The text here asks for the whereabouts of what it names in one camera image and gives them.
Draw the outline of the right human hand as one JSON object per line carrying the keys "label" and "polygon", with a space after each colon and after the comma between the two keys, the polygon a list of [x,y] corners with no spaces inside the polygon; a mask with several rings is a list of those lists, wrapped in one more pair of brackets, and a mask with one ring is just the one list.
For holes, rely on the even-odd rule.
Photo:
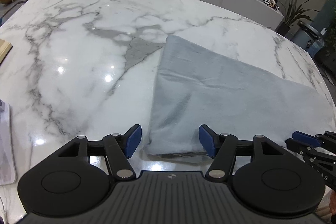
{"label": "right human hand", "polygon": [[331,212],[331,219],[332,223],[335,222],[335,215],[336,215],[336,192],[334,190],[330,193],[330,202],[329,202],[329,209]]}

